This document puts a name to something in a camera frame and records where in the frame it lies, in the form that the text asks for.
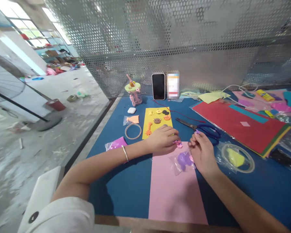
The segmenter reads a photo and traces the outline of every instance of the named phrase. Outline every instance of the red bucket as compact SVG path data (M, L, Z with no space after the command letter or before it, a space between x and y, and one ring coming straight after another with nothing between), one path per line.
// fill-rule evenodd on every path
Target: red bucket
M46 104L48 106L51 106L56 111L62 111L66 108L58 99L50 100L50 101L46 102Z

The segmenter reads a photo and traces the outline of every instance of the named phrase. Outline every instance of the white sleeve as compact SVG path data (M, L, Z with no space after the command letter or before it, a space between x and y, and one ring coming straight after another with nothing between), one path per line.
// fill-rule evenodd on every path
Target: white sleeve
M26 233L93 233L94 207L78 197L65 197L48 204Z

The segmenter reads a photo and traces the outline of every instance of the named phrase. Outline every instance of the red paper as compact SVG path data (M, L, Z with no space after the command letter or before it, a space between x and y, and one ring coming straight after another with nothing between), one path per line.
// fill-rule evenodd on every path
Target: red paper
M268 119L264 124L248 117L219 101L207 104L201 102L192 109L206 120L214 123L228 134L236 138L240 143L262 154L273 138L285 125L284 122L256 114ZM241 122L247 122L250 127L245 127Z

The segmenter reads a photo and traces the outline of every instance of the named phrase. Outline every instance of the fan stand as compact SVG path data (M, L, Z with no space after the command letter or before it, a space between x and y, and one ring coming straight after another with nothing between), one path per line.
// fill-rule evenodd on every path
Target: fan stand
M46 130L49 130L51 128L53 128L54 126L56 126L59 122L61 122L62 120L62 117L61 116L53 116L51 117L49 120L39 116L38 114L30 111L29 109L25 108L24 106L16 103L15 101L9 99L8 97L6 97L5 95L2 95L0 93L0 97L5 99L6 101L16 105L17 107L21 108L22 110L25 110L26 112L30 113L31 115L34 115L35 117L41 119L42 121L44 122L38 122L37 125L36 125L36 130L37 131L46 131Z

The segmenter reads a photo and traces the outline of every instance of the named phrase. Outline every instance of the fan base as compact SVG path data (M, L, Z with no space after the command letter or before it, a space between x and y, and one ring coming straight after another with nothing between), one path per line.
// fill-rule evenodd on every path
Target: fan base
M35 124L35 130L37 131L46 131L49 130L51 128L53 128L54 126L56 126L59 122L61 122L62 117L61 116L52 116L50 118L46 118L48 120L48 122L44 122L42 120L38 121Z

